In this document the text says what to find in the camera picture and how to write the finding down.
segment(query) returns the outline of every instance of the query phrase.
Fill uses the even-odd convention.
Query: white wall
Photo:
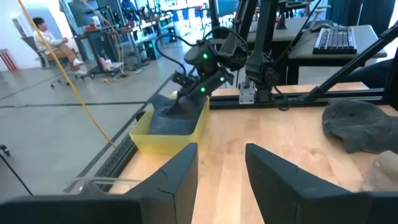
[[[0,49],[8,49],[18,69],[40,67],[37,54],[23,41],[18,30],[14,27],[11,19],[24,15],[17,0],[1,0],[2,6],[0,8],[0,21],[4,33],[7,35],[0,35]],[[68,45],[75,48],[76,43],[72,37],[66,17],[59,11],[59,2],[57,0],[22,0],[26,7],[40,5],[41,7],[48,7],[53,16],[58,28],[63,37],[68,37],[70,42]],[[0,60],[0,71],[6,71],[6,65]]]
[[[2,35],[0,35],[0,49],[8,49],[17,68],[39,67],[37,54],[21,39],[21,35],[14,27],[12,18],[22,14],[22,9],[16,0],[2,0],[0,21]],[[6,65],[0,60],[0,71],[7,71]]]

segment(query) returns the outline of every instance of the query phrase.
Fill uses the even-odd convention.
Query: black keyboard
[[[313,54],[356,54],[353,28],[322,28]]]

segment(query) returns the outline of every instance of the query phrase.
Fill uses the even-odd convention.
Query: workbench
[[[280,86],[284,92],[310,91],[313,85]],[[331,91],[365,90],[362,83],[339,83]],[[237,95],[237,89],[214,95]],[[398,112],[381,106],[389,115]],[[341,140],[322,131],[324,108],[211,110],[198,148],[198,188],[192,223],[264,223],[249,184],[244,161],[246,143],[255,143],[300,168],[350,191],[359,191],[377,156],[347,154]],[[137,151],[120,178],[144,180],[172,156]],[[123,194],[128,186],[110,192]]]

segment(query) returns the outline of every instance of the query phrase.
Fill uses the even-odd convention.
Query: gray cloth
[[[150,100],[155,111],[148,134],[189,135],[194,132],[206,99],[201,101],[197,111],[192,113],[187,113],[182,108],[175,109],[175,101],[162,95],[154,96]],[[169,113],[171,107],[174,107],[173,113]]]
[[[398,153],[398,117],[385,114],[374,104],[333,99],[323,112],[322,126],[325,134],[343,139],[347,153]]]
[[[377,156],[364,179],[365,191],[398,191],[398,155],[386,151]]]

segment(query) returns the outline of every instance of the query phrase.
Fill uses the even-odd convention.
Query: gray floor
[[[168,45],[165,53],[182,58],[188,48],[180,45]],[[152,61],[143,72],[121,82],[104,83],[97,77],[75,80],[74,84],[87,103],[129,103],[90,106],[99,125],[113,137],[142,106],[139,102],[148,100],[176,67],[173,62],[160,58]],[[299,82],[321,83],[337,70],[301,68]],[[33,194],[60,193],[67,181],[79,174],[106,144],[81,106],[49,106],[78,103],[70,87],[56,84],[54,89],[50,88],[50,84],[60,78],[59,74],[58,69],[39,68],[0,73],[0,143],[10,149],[12,156],[7,157],[7,161]],[[244,80],[244,72],[239,80]],[[160,93],[168,95],[177,89],[178,85],[168,82]],[[121,136],[124,137],[133,125],[130,124]],[[98,161],[89,174],[93,174],[104,159]],[[0,182],[0,201],[27,194],[2,161]]]

